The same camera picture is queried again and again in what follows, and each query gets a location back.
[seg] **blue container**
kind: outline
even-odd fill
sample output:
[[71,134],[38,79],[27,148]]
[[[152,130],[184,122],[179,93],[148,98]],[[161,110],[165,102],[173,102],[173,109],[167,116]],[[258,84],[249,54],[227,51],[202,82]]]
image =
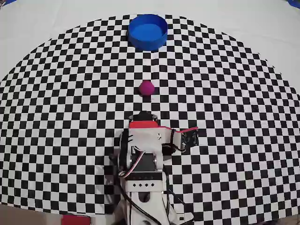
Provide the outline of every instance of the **blue container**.
[[300,8],[300,1],[299,1],[299,0],[287,0],[287,1],[288,1],[288,3],[289,3],[291,6]]
[[138,49],[154,51],[167,40],[168,24],[164,18],[145,14],[133,19],[128,28],[128,40]]

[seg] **wire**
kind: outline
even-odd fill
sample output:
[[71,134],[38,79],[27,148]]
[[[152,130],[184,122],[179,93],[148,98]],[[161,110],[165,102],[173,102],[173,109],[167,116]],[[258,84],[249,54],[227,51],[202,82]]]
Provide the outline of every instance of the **wire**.
[[180,152],[185,152],[186,149],[180,149],[178,148],[175,144],[173,143],[163,143],[161,144],[162,146],[169,146],[170,148],[175,148],[176,150],[180,151]]
[[130,208],[129,208],[129,225],[131,225],[131,209],[132,209],[132,204],[130,203]]
[[141,209],[137,204],[135,204],[126,194],[126,192],[124,191],[124,189],[121,186],[121,182],[120,179],[118,177],[116,177],[116,183],[118,185],[118,187],[120,188],[120,192],[122,194],[122,196],[124,197],[124,199],[129,202],[130,204],[133,205],[133,207],[135,207],[138,211],[140,211],[142,214],[144,214],[146,217],[148,217],[149,219],[153,220],[157,225],[162,225],[157,219],[155,219],[153,216],[151,216],[149,213],[145,212],[143,209]]
[[174,139],[174,133],[175,133],[175,129],[172,129],[171,131],[171,137],[170,137],[170,143],[163,143],[162,146],[169,146],[171,149],[175,149],[175,150],[178,150],[180,152],[185,152],[186,149],[180,149],[178,148],[174,143],[173,143],[173,139]]
[[128,172],[126,173],[125,171],[120,171],[118,173],[118,176],[122,177],[122,178],[126,178],[128,177],[131,172],[136,168],[136,166],[138,165],[138,163],[140,162],[140,160],[142,159],[143,155],[145,154],[145,151],[141,151],[138,147],[133,146],[135,150],[138,150],[141,154],[140,156],[136,159],[135,163],[133,164],[133,166],[128,170]]
[[[180,198],[179,198],[172,190],[169,189],[169,192],[170,192],[175,198],[177,198],[178,201],[179,201],[180,203],[182,203],[183,205],[186,205],[186,203],[185,203],[182,199],[180,199]],[[188,220],[187,222],[184,222],[184,223],[179,224],[179,225],[186,225],[186,224],[189,224],[189,223],[194,222],[194,220],[195,220],[195,215],[194,215],[193,212],[191,212],[191,213],[193,214],[193,218],[190,219],[190,220]]]
[[170,197],[169,197],[169,191],[168,191],[168,189],[170,188],[170,181],[169,181],[169,174],[168,174],[168,171],[167,171],[165,165],[163,165],[163,172],[165,172],[165,176],[166,176],[166,193],[167,193],[167,208],[166,208],[166,213],[167,213],[167,216],[169,218],[169,213],[170,213]]

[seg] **black cable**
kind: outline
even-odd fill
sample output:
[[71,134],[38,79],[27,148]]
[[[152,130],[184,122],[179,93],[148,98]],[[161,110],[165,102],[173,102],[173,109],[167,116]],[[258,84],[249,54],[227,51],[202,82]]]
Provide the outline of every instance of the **black cable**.
[[131,209],[132,209],[132,204],[130,203],[130,208],[129,208],[129,225],[131,225]]
[[171,149],[175,149],[175,150],[178,150],[178,151],[181,151],[181,152],[185,152],[185,150],[186,150],[185,148],[180,149],[173,143],[175,131],[176,131],[175,129],[172,129],[172,131],[171,131],[170,143],[163,143],[162,146],[169,146]]
[[129,202],[130,204],[133,205],[133,207],[135,207],[138,211],[140,211],[142,214],[144,214],[146,217],[148,217],[149,219],[153,220],[157,225],[162,225],[157,219],[155,219],[153,216],[151,216],[149,213],[145,212],[143,209],[141,209],[137,204],[135,204],[135,202],[133,202],[128,195],[126,194],[126,192],[124,191],[124,189],[121,186],[121,182],[120,179],[118,177],[116,177],[116,183],[120,188],[120,192],[123,195],[124,199]]
[[[180,198],[179,198],[172,190],[169,189],[169,192],[170,192],[175,198],[177,198],[178,201],[179,201],[180,203],[182,203],[183,205],[186,205],[186,203],[185,203],[182,199],[180,199]],[[193,214],[193,218],[190,219],[190,220],[188,220],[187,222],[184,222],[184,223],[179,224],[179,225],[187,225],[187,224],[189,224],[189,223],[194,222],[194,220],[195,220],[195,215],[194,215],[193,212],[191,212],[191,213]]]
[[169,213],[170,213],[170,197],[169,197],[169,191],[168,191],[168,189],[170,189],[170,181],[169,181],[169,174],[168,174],[168,171],[167,171],[165,165],[163,165],[163,172],[165,172],[165,176],[166,176],[166,193],[167,193],[167,208],[166,208],[166,213],[167,213],[167,216],[169,218]]

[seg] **white table surface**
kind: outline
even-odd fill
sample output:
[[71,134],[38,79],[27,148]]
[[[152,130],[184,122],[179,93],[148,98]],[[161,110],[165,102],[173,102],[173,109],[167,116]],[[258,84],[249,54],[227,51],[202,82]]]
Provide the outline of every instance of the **white table surface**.
[[31,50],[70,28],[143,13],[181,15],[231,35],[300,93],[300,10],[284,0],[17,0],[0,11],[0,80]]

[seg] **blue object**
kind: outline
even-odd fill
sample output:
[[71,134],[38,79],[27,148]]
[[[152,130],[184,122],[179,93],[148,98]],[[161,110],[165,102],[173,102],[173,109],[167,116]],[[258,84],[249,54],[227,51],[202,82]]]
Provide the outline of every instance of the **blue object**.
[[139,15],[129,24],[128,40],[135,48],[153,51],[165,44],[167,31],[164,18],[153,14]]
[[5,6],[5,5],[8,5],[9,3],[12,3],[12,2],[14,2],[14,1],[17,1],[17,0],[6,0],[6,1],[4,2],[3,5],[4,5],[4,6]]
[[287,1],[291,6],[294,6],[296,8],[300,8],[300,1],[299,0],[287,0]]

